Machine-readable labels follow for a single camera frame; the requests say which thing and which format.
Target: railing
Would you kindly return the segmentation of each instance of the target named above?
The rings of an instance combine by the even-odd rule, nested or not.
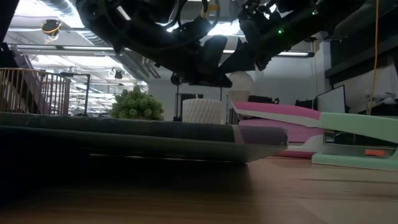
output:
[[[70,79],[23,68],[0,68],[0,112],[66,115]]]

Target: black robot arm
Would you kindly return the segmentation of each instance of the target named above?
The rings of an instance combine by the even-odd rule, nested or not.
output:
[[[116,52],[127,47],[173,71],[174,84],[231,87],[226,73],[254,70],[255,64],[258,69],[265,69],[273,56],[320,30],[334,29],[364,1],[271,0],[264,5],[260,0],[247,0],[238,16],[247,42],[239,42],[236,51],[221,66],[228,38],[216,35],[203,45],[200,42],[220,16],[217,6],[213,7],[217,13],[215,21],[206,18],[210,10],[207,0],[203,0],[198,17],[184,24],[180,22],[180,13],[187,0],[76,0],[76,6],[84,25],[110,43]],[[273,4],[279,12],[292,12],[282,18],[277,11],[269,10]],[[176,6],[175,19],[161,25],[169,21]],[[166,31],[176,23],[177,28]]]

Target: pink object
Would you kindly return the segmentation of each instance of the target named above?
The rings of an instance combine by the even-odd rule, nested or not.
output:
[[[299,124],[292,124],[269,119],[244,120],[241,121],[239,125],[286,128],[289,130],[290,143],[305,143],[311,137],[323,134],[323,129],[321,128],[307,128]]]
[[[285,114],[285,115],[312,118],[317,120],[319,120],[321,116],[321,112],[319,111],[302,108],[299,106],[275,105],[269,103],[251,103],[251,102],[240,102],[240,101],[235,101],[233,102],[233,104],[238,110]]]
[[[280,153],[276,154],[276,156],[298,157],[298,158],[307,158],[307,159],[311,159],[312,156],[313,156],[315,153],[316,153],[316,152],[283,151],[283,152],[280,152]]]

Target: green plant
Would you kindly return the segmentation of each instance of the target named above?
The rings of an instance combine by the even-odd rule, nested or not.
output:
[[[121,95],[115,96],[115,100],[109,111],[113,118],[163,120],[162,104],[152,95],[141,93],[138,86],[133,91],[123,90]]]

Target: computer monitor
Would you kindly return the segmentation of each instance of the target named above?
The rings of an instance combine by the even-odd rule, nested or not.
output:
[[[346,95],[344,85],[319,95],[318,111],[330,113],[345,113]]]

